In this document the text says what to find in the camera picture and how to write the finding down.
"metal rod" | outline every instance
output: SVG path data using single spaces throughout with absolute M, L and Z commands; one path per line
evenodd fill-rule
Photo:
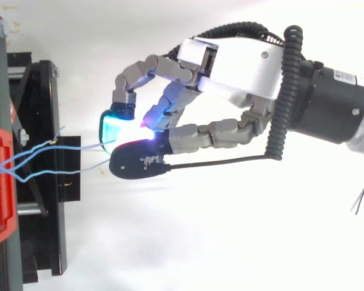
M 25 67 L 9 67 L 8 79 L 9 80 L 21 80 L 23 78 Z
M 38 203 L 36 202 L 27 202 L 18 204 L 18 215 L 35 215 L 41 213 L 42 212 L 39 209 Z

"blue wire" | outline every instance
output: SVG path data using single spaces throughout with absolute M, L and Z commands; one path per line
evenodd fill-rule
M 104 142 L 104 143 L 101 143 L 101 144 L 95 144 L 95 145 L 88 145 L 86 147 L 71 147 L 71 146 L 68 146 L 68 145 L 52 145 L 51 147 L 44 147 L 44 148 L 42 148 L 40 150 L 37 150 L 35 153 L 33 153 L 32 155 L 30 155 L 27 159 L 25 159 L 23 162 L 21 162 L 20 164 L 18 164 L 16 167 L 10 168 L 9 171 L 15 171 L 15 170 L 19 169 L 24 164 L 26 164 L 27 162 L 29 162 L 32 158 L 34 158 L 37 154 L 39 154 L 41 152 L 45 152 L 46 150 L 54 150 L 54 149 L 88 150 L 88 149 L 92 149 L 92 148 L 95 148 L 95 147 L 103 146 L 104 144 L 109 144 L 111 142 L 114 142 L 114 141 L 108 141 L 108 142 Z M 14 157 L 12 157 L 11 159 L 8 159 L 8 160 L 2 162 L 0 164 L 0 170 L 2 170 L 2 171 L 6 170 L 5 168 L 2 167 L 2 165 L 8 163 L 7 161 L 13 160 L 13 158 Z
M 40 148 L 40 147 L 44 147 L 46 144 L 54 144 L 54 143 L 56 142 L 56 139 L 58 138 L 58 135 L 59 135 L 60 131 L 61 131 L 62 129 L 64 129 L 64 128 L 65 128 L 65 127 L 63 126 L 63 127 L 61 127 L 60 129 L 58 129 L 58 131 L 56 132 L 56 134 L 55 134 L 55 136 L 54 136 L 54 139 L 53 139 L 52 141 L 45 141 L 44 143 L 42 143 L 42 144 L 38 144 L 38 145 L 34 146 L 32 149 L 30 149 L 30 150 L 28 150 L 28 151 L 26 151 L 26 152 L 19 153 L 19 154 L 17 154 L 17 155 L 15 155 L 15 156 L 13 156 L 12 158 L 7 159 L 7 160 L 5 160 L 4 162 L 2 162 L 2 163 L 0 164 L 0 166 L 6 165 L 6 164 L 8 164 L 9 162 L 14 161 L 14 160 L 16 160 L 17 158 L 19 158 L 19 157 L 21 157 L 21 156 L 24 156 L 24 155 L 28 155 L 28 154 L 30 154 L 30 153 L 33 153 L 33 152 L 34 152 L 34 150 L 36 150 L 36 149 L 38 149 L 38 148 Z
M 21 178 L 19 177 L 17 174 L 11 172 L 10 170 L 4 169 L 2 167 L 0 167 L 0 170 L 2 170 L 4 173 L 7 173 L 13 177 L 15 177 L 17 180 L 19 180 L 22 183 L 26 183 L 29 179 L 39 176 L 39 175 L 43 175 L 43 174 L 66 174 L 66 175 L 72 175 L 72 174 L 77 174 L 77 173 L 81 173 L 81 172 L 85 172 L 85 171 L 89 171 L 89 170 L 93 170 L 94 168 L 97 168 L 99 166 L 101 166 L 102 164 L 105 164 L 106 162 L 108 162 L 110 159 L 107 159 L 106 161 L 103 161 L 93 167 L 87 168 L 87 169 L 83 169 L 83 170 L 79 170 L 79 171 L 73 171 L 73 172 L 65 172 L 65 171 L 51 171 L 51 170 L 44 170 L 44 171 L 40 171 L 34 174 L 31 174 L 29 176 L 27 176 L 26 178 Z

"blue light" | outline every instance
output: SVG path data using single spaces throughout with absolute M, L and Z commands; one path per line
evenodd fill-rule
M 107 153 L 121 144 L 141 139 L 153 139 L 153 131 L 147 127 L 140 127 L 140 122 L 134 120 L 123 120 L 116 117 L 105 116 L 103 119 L 102 142 L 116 140 L 104 145 Z

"screw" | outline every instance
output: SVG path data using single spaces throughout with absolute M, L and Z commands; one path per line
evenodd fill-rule
M 59 68 L 58 67 L 54 67 L 53 70 L 52 70 L 52 75 L 53 75 L 53 78 L 59 78 Z
M 353 116 L 357 116 L 357 115 L 359 115 L 359 114 L 360 114 L 360 109 L 355 108 L 354 110 L 352 110 L 352 115 L 353 115 Z
M 22 145 L 22 147 L 25 147 L 25 145 L 27 144 L 27 141 L 30 140 L 30 136 L 27 134 L 27 132 L 25 132 L 24 129 L 21 129 L 19 131 L 19 141 L 20 141 L 20 145 Z
M 0 19 L 0 38 L 8 36 L 8 24 L 4 19 Z

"black metal bracket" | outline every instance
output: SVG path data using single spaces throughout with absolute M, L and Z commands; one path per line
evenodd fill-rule
M 25 68 L 22 78 L 9 80 L 16 154 L 53 140 L 59 130 L 55 65 L 50 61 L 31 63 L 30 56 L 30 53 L 8 54 L 9 65 Z M 22 129 L 30 137 L 25 146 L 19 139 Z M 80 146 L 81 138 L 59 137 L 55 145 Z M 80 151 L 48 150 L 18 169 L 17 174 L 28 176 L 41 170 L 71 172 L 80 169 L 80 162 Z M 62 275 L 67 268 L 63 203 L 79 201 L 79 173 L 36 176 L 26 184 L 17 182 L 16 188 L 18 203 L 37 202 L 41 211 L 41 215 L 19 217 L 23 282 L 37 282 L 37 270 L 51 269 L 53 276 Z

